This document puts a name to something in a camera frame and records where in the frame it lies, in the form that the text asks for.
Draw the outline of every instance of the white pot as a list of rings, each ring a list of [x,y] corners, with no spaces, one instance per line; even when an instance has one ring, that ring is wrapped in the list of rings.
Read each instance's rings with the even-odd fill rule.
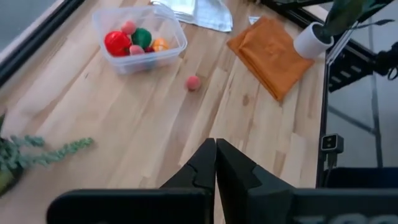
[[[333,46],[333,44],[335,42],[333,37],[331,38],[330,44],[325,44],[325,43],[321,42],[320,40],[318,40],[318,38],[313,33],[313,29],[312,29],[312,27],[315,24],[320,24],[320,23],[319,22],[311,23],[293,41],[294,49],[303,58],[307,58],[307,59],[317,58],[318,55],[325,52],[326,49],[328,49],[329,47]]]

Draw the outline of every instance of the green ball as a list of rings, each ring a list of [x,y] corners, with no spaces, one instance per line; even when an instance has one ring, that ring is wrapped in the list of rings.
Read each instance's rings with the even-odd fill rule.
[[[134,45],[139,45],[143,49],[150,46],[152,42],[152,35],[144,28],[137,28],[135,33],[131,35],[131,40]]]

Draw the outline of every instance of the wood grain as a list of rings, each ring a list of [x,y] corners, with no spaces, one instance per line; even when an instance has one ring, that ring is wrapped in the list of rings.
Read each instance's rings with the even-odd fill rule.
[[[207,137],[225,138],[296,187],[315,186],[325,56],[276,102],[225,42],[249,25],[248,16],[281,19],[292,36],[300,29],[264,6],[229,0],[230,34],[182,24],[188,47],[173,65],[120,77],[99,51],[91,15],[147,2],[86,1],[1,90],[9,113],[3,136],[37,134],[53,147],[96,141],[47,169],[29,170],[0,198],[4,223],[44,223],[49,203],[70,189],[158,187]],[[203,86],[187,92],[184,81],[195,74]]]

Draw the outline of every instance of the potted plant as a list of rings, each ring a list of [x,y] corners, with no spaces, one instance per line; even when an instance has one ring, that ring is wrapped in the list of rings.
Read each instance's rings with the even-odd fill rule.
[[[324,24],[311,23],[294,40],[294,48],[303,58],[316,58],[334,44],[333,36],[349,29],[362,29],[371,25],[382,26],[392,19],[383,19],[366,25],[353,27],[365,13],[384,7],[376,0],[334,0]]]
[[[4,118],[5,114],[0,116],[0,130]],[[16,136],[11,136],[10,139],[0,138],[0,196],[18,183],[24,169],[35,164],[46,166],[52,162],[60,161],[65,156],[74,154],[80,149],[90,146],[92,143],[92,138],[83,138],[65,144],[59,150],[32,155],[21,153],[20,148],[43,148],[45,142],[41,137],[25,136],[24,138],[18,138]]]

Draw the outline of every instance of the yellow object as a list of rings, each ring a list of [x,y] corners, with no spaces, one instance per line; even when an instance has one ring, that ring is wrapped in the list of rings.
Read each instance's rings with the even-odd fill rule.
[[[156,52],[163,51],[163,50],[168,50],[169,45],[167,41],[163,38],[158,38],[154,40],[154,43],[152,44],[152,47]]]

